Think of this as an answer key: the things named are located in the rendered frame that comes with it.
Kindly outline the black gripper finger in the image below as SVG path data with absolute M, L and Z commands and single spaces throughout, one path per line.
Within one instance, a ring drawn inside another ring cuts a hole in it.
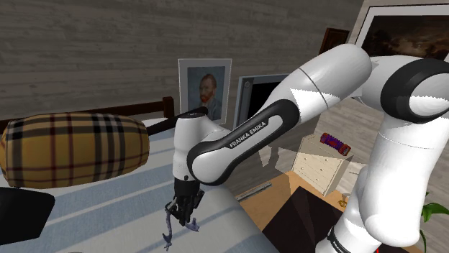
M 191 208 L 185 208 L 181 211 L 181 217 L 179 219 L 179 223 L 181 226 L 195 226 L 196 219 L 192 218 L 191 215 L 193 210 Z
M 165 205 L 165 210 L 173 216 L 181 216 L 183 214 L 183 211 L 178 207 L 176 200 L 167 203 Z

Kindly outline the purple figure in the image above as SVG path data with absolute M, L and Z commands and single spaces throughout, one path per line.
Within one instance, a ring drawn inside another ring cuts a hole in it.
M 163 235 L 163 239 L 165 240 L 165 246 L 164 249 L 166 251 L 169 250 L 169 247 L 172 245 L 171 240 L 173 237 L 173 232 L 172 232 L 172 226 L 171 226 L 171 216 L 166 210 L 165 210 L 165 222 L 167 225 L 167 229 L 168 229 L 168 234 L 162 234 Z M 195 226 L 186 226 L 187 229 L 192 230 L 192 231 L 199 231 L 200 226 L 197 224 Z

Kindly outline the bed with striped blue cover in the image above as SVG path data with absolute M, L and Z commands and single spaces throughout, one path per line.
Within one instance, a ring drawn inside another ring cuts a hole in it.
M 165 249 L 164 206 L 173 197 L 172 129 L 149 138 L 148 162 L 111 180 L 49 189 L 55 206 L 40 237 L 0 253 L 278 253 L 223 185 L 205 192 L 192 216 L 199 231 L 171 220 Z

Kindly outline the framed portrait picture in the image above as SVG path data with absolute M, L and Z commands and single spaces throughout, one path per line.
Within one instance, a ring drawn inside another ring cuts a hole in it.
M 180 112 L 201 106 L 216 124 L 227 119 L 232 59 L 179 59 Z

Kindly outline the dark robot stand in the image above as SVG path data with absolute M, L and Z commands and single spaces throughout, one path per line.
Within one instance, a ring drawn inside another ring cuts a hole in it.
M 314 253 L 342 211 L 299 187 L 264 228 L 279 253 Z

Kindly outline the yellow plaid pillow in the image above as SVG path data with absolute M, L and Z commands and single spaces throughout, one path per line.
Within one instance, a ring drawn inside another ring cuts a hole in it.
M 145 125 L 100 113 L 41 114 L 10 121 L 0 169 L 11 187 L 62 188 L 132 172 L 149 157 Z

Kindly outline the grey framed black screen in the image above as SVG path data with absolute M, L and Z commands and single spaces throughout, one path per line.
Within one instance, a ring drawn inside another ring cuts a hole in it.
M 240 76 L 233 128 L 252 117 L 266 102 L 273 89 L 288 73 Z

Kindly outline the white chest of drawers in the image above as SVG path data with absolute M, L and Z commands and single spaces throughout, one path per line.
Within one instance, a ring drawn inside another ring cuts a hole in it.
M 291 170 L 327 196 L 336 189 L 352 158 L 353 155 L 343 156 L 321 143 L 318 135 L 310 134 L 302 139 Z

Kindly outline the black cushion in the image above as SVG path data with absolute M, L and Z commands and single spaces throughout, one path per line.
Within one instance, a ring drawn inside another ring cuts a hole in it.
M 38 238 L 54 205 L 48 193 L 0 187 L 0 245 Z

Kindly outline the red and purple box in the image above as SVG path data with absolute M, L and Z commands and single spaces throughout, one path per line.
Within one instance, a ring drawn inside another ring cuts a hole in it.
M 347 156 L 351 150 L 351 147 L 348 144 L 341 142 L 338 138 L 328 133 L 323 133 L 319 138 L 319 141 L 337 150 L 343 156 Z

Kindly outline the green plant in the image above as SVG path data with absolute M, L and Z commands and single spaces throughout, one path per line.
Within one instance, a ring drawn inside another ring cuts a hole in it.
M 446 214 L 449 215 L 449 209 L 442 206 L 439 203 L 428 203 L 422 207 L 421 217 L 423 221 L 427 223 L 433 214 Z M 423 230 L 419 230 L 420 238 L 424 244 L 424 253 L 427 253 L 427 238 L 423 232 Z

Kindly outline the large dark framed painting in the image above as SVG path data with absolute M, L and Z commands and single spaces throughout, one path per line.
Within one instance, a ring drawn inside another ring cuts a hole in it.
M 449 62 L 449 3 L 370 6 L 354 44 L 370 56 L 410 55 Z

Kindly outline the small dark brown wall picture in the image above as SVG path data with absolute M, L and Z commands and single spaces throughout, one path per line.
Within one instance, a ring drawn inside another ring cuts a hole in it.
M 338 45 L 345 44 L 347 42 L 349 34 L 349 30 L 327 28 L 323 37 L 319 54 L 322 54 Z

